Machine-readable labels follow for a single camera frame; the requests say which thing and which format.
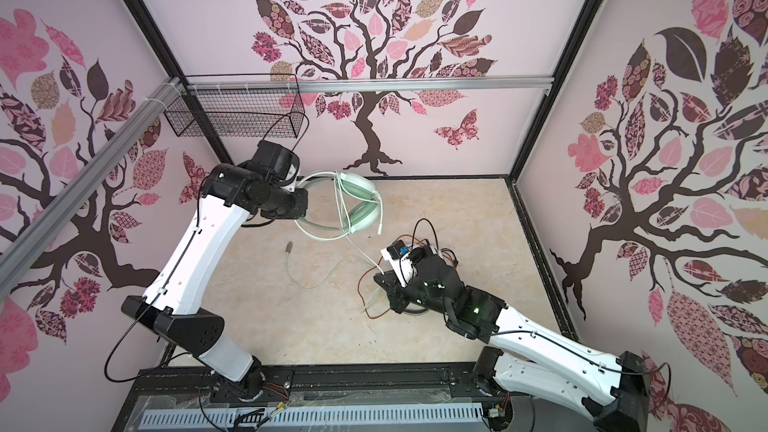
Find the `butterfly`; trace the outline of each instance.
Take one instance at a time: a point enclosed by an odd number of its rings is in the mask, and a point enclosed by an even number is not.
[[[453,127],[438,127],[435,133],[440,137],[448,139],[448,144],[458,150],[458,146],[464,142],[464,139],[477,139],[478,128],[475,122],[478,120],[477,109],[468,113],[462,120],[462,124],[455,129]]]
[[[206,171],[203,166],[196,166],[194,160],[184,152],[184,168],[187,169],[187,175],[190,180],[179,196],[179,204],[184,204],[190,200],[197,200],[197,195],[200,193],[200,186],[203,184],[203,179],[206,177]]]

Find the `black wire mesh basket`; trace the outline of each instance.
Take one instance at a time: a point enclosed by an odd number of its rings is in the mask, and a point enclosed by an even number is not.
[[[169,104],[165,111],[165,118],[176,136],[204,135],[192,113],[198,109],[205,113],[214,131],[221,137],[262,137],[269,132],[269,137],[297,138],[304,118],[304,104],[296,76],[249,75],[269,76],[272,82],[269,86],[264,86],[264,82],[248,82],[248,86],[225,83],[189,85],[187,93]]]

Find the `tree decal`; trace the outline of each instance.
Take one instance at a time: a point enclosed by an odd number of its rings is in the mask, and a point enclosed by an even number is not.
[[[355,79],[363,74],[370,79],[484,76],[495,63],[477,57],[492,37],[469,35],[483,14],[483,10],[469,10],[477,0],[326,0],[317,10],[307,1],[256,0],[269,33],[257,32],[251,48],[265,62],[274,63],[273,80],[284,80],[277,74],[286,72],[312,80]],[[446,57],[453,60],[444,63]],[[302,94],[302,100],[306,106],[314,103],[318,116],[328,112],[336,120],[350,118],[360,130],[367,150],[345,169],[369,164],[373,172],[386,176],[379,164],[402,160],[381,150],[370,115],[377,110],[385,115],[407,109],[424,115],[425,106],[446,106],[464,97],[457,90],[417,95],[339,92]],[[440,127],[434,133],[458,148],[477,132],[476,113],[468,112],[471,119],[460,127]]]
[[[15,55],[25,53],[26,49],[19,43],[33,44],[38,50],[48,50],[50,46],[46,40],[34,36],[32,14],[16,10],[14,16],[18,32],[13,32],[10,39],[3,36],[0,40],[4,71],[14,66]],[[0,19],[0,27],[6,23]],[[62,61],[61,65],[53,66],[52,72],[32,82],[29,91],[32,101],[22,100],[21,91],[9,90],[0,84],[0,106],[10,125],[4,134],[10,138],[0,139],[0,182],[6,190],[14,190],[11,195],[0,194],[0,221],[20,224],[0,226],[0,236],[10,242],[53,201],[57,190],[66,186],[95,156],[97,139],[101,142],[114,135],[108,123],[127,120],[136,107],[133,84],[129,80],[110,92],[98,61],[86,69],[80,49],[69,37],[51,26],[46,26],[46,31],[59,48]],[[40,62],[30,60],[18,63],[21,64],[21,69],[16,70],[18,74],[16,71],[6,73],[13,82],[24,72],[49,67],[44,62],[40,66]],[[60,84],[65,92],[60,92]],[[75,115],[88,124],[87,131],[77,133]],[[37,329],[44,334],[66,343],[67,320],[92,312],[99,293],[105,288],[147,287],[158,276],[158,271],[153,269],[120,264],[114,244],[130,244],[128,230],[140,226],[129,209],[151,206],[160,198],[149,192],[158,184],[165,168],[166,151],[150,149],[159,135],[158,119],[72,217],[77,234],[41,254],[33,264],[32,269],[46,269],[48,274],[20,282],[11,291],[27,287],[38,290],[27,310],[34,316]],[[126,187],[129,177],[132,183]],[[140,191],[118,197],[131,188]]]
[[[572,290],[586,320],[583,282],[596,256],[616,243],[616,260],[628,259],[629,280],[650,276],[648,311],[654,324],[666,317],[686,350],[729,389],[734,389],[732,374],[746,372],[765,391],[768,342],[741,335],[768,332],[763,319],[744,308],[763,300],[768,284],[739,277],[738,268],[716,271],[707,262],[725,256],[768,267],[764,251],[744,250],[734,241],[745,233],[768,239],[768,210],[754,206],[768,199],[768,167],[742,169],[748,155],[766,153],[768,136],[768,89],[760,89],[759,99],[754,93],[743,96],[748,85],[754,84],[750,90],[764,85],[750,48],[762,57],[768,45],[765,22],[743,18],[750,7],[693,0],[698,32],[680,26],[659,31],[666,57],[652,57],[642,41],[621,79],[611,75],[598,85],[598,112],[581,122],[584,133],[568,147],[585,174],[574,187],[585,196],[590,220],[586,245],[577,262],[550,252],[565,273],[566,301]],[[768,0],[758,8],[764,15]],[[676,76],[676,86],[667,86],[667,72]],[[711,93],[704,94],[702,85]],[[695,181],[687,180],[693,176]],[[744,205],[732,205],[738,201]],[[679,239],[697,239],[700,246],[680,246]],[[668,282],[659,280],[665,273]],[[699,303],[708,298],[731,304]],[[731,348],[743,370],[732,368]],[[658,397],[660,388],[653,387]],[[664,411],[678,428],[703,421],[712,430],[727,430],[693,406],[669,400],[654,415],[660,418]]]

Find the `wallpaper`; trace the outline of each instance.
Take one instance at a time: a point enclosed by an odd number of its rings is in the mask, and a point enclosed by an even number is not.
[[[653,371],[649,430],[765,428],[767,10],[609,0],[521,180],[582,339]]]
[[[85,12],[73,12],[85,4]],[[120,0],[5,1],[0,250],[24,233],[163,80]],[[177,139],[158,118],[4,299],[4,428],[111,426],[130,387],[102,375],[109,350],[130,324],[120,305],[157,277],[194,213],[185,204],[213,163],[202,139]],[[134,334],[110,373],[135,374],[156,360],[160,346],[148,332]],[[41,402],[50,407],[35,413]]]
[[[146,1],[185,72],[260,72],[272,80],[295,73],[302,81],[547,75],[583,2],[186,0],[179,8]],[[311,125],[297,150],[309,153],[306,172],[505,174],[541,93],[304,93]],[[281,105],[287,111],[291,103],[287,96]],[[240,160],[253,155],[257,139],[224,143]]]

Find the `marble patterned surface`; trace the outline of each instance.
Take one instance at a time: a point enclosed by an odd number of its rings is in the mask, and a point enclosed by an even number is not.
[[[458,256],[465,284],[488,291],[557,330],[520,221],[503,179],[381,180],[384,228],[378,223],[352,236],[375,260],[401,234],[411,234],[421,217],[434,224],[439,245]],[[355,201],[350,199],[348,207]],[[310,190],[309,220],[338,225],[331,184]],[[432,240],[427,223],[417,237]],[[347,240],[318,242],[288,221],[243,228],[224,253],[203,299],[203,308],[224,317],[225,333],[263,364],[339,364],[476,360],[484,343],[447,330],[437,312],[410,317],[389,312],[370,320],[356,292],[370,268],[345,261],[321,288],[305,291],[283,270],[286,244],[293,242],[291,273],[305,286],[320,283],[346,255],[362,256]],[[370,272],[360,291],[368,299],[378,285]],[[381,293],[371,316],[388,307]],[[198,364],[183,357],[172,365]]]

